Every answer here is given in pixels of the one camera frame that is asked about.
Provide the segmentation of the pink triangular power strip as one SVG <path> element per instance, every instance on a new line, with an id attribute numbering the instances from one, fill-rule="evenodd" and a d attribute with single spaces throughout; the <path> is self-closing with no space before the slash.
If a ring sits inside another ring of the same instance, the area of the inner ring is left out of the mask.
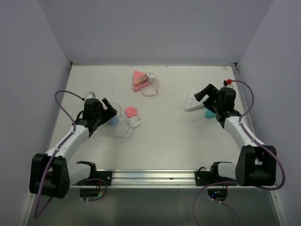
<path id="1" fill-rule="evenodd" d="M 146 73 L 140 71 L 133 72 L 133 91 L 140 91 L 142 88 L 149 85 Z"/>

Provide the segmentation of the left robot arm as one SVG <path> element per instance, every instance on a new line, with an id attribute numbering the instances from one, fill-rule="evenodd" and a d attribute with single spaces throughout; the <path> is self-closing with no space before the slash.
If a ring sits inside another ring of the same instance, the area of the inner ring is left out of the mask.
<path id="1" fill-rule="evenodd" d="M 32 194 L 64 198 L 71 185 L 81 181 L 87 185 L 94 184 L 98 179 L 94 163 L 79 161 L 70 165 L 69 161 L 81 145 L 117 113 L 106 98 L 86 99 L 83 111 L 78 114 L 67 135 L 44 154 L 34 155 L 29 191 Z"/>

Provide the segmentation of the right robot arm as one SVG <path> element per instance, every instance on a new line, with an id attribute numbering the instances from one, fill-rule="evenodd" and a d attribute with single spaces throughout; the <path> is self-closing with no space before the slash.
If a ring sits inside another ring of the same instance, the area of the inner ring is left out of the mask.
<path id="1" fill-rule="evenodd" d="M 216 115 L 221 127 L 240 149 L 237 163 L 218 161 L 212 164 L 210 181 L 215 185 L 231 180 L 240 186 L 273 186 L 276 181 L 276 149 L 257 140 L 242 121 L 240 112 L 235 110 L 236 91 L 230 85 L 218 89 L 209 84 L 194 97 Z"/>

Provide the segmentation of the white power strip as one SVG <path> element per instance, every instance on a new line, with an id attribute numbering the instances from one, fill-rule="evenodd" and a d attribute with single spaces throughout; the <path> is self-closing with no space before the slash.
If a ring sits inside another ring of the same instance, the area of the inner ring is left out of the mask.
<path id="1" fill-rule="evenodd" d="M 186 112 L 191 112 L 200 108 L 204 108 L 204 105 L 201 102 L 198 102 L 194 95 L 196 94 L 195 89 L 191 89 L 188 93 L 188 97 L 184 106 Z"/>

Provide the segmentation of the peach plug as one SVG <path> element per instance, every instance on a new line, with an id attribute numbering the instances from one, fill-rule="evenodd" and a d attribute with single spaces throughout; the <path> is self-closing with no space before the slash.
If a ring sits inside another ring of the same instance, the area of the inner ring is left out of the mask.
<path id="1" fill-rule="evenodd" d="M 143 82 L 143 78 L 142 78 L 142 77 L 137 77 L 137 78 L 134 80 L 134 86 L 135 86 L 135 87 L 140 86 L 142 82 Z"/>

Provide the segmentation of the teal triangular power strip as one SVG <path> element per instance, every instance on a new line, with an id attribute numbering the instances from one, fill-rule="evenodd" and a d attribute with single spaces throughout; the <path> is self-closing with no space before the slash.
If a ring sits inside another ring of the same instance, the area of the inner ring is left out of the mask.
<path id="1" fill-rule="evenodd" d="M 210 110 L 206 109 L 206 112 L 205 112 L 205 118 L 206 119 L 211 119 L 211 118 L 215 118 L 216 117 L 216 114 L 211 112 Z"/>

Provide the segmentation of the pink plug adapter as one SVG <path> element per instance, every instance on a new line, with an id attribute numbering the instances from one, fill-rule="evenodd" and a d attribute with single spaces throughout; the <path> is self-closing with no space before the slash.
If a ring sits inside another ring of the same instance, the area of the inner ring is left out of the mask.
<path id="1" fill-rule="evenodd" d="M 137 109 L 134 108 L 133 106 L 127 107 L 125 109 L 125 114 L 128 118 L 134 117 L 137 115 Z"/>

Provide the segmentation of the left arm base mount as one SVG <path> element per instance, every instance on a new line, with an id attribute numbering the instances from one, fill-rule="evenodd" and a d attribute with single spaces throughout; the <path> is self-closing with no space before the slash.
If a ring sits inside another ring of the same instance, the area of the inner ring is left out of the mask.
<path id="1" fill-rule="evenodd" d="M 82 164 L 89 167 L 88 178 L 80 180 L 76 185 L 78 186 L 100 186 L 103 180 L 107 186 L 111 186 L 112 171 L 98 171 L 96 164 L 89 161 L 78 161 L 77 164 Z"/>

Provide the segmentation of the white charger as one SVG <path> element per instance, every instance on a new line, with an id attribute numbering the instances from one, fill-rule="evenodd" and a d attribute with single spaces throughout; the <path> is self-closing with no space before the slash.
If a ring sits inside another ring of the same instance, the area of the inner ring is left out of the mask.
<path id="1" fill-rule="evenodd" d="M 153 83 L 153 82 L 155 81 L 155 76 L 154 76 L 154 74 L 151 73 L 151 72 L 145 73 L 145 77 L 146 77 L 145 82 L 147 82 L 147 83 L 149 83 L 149 84 L 151 84 L 151 83 Z"/>

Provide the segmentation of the white plug adapter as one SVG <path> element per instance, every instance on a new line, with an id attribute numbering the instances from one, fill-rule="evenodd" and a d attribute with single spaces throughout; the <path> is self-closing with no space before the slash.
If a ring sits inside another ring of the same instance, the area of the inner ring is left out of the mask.
<path id="1" fill-rule="evenodd" d="M 141 125 L 141 118 L 137 117 L 137 116 L 130 117 L 128 119 L 128 123 L 129 123 L 131 128 L 133 128 L 133 129 L 137 128 Z"/>

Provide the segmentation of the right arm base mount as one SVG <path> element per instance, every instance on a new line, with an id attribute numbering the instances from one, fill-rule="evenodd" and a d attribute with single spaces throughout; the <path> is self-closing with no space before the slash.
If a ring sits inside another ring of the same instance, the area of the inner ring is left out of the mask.
<path id="1" fill-rule="evenodd" d="M 218 165 L 220 163 L 226 163 L 225 161 L 214 162 L 208 171 L 205 167 L 200 167 L 194 172 L 196 186 L 206 186 L 218 182 L 234 182 L 235 180 L 227 177 L 221 177 L 218 174 Z"/>

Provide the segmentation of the blue charger plug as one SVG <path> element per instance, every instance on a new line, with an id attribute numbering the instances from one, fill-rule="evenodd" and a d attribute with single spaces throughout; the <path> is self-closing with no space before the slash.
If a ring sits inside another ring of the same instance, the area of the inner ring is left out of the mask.
<path id="1" fill-rule="evenodd" d="M 114 117 L 112 117 L 109 120 L 109 124 L 110 125 L 117 125 L 119 123 L 119 117 L 117 115 L 115 115 Z"/>

